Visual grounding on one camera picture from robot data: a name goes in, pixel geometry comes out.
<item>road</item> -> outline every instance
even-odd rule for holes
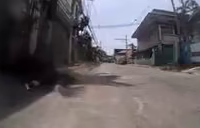
[[[200,76],[115,64],[80,72],[70,91],[56,87],[0,128],[200,128]]]

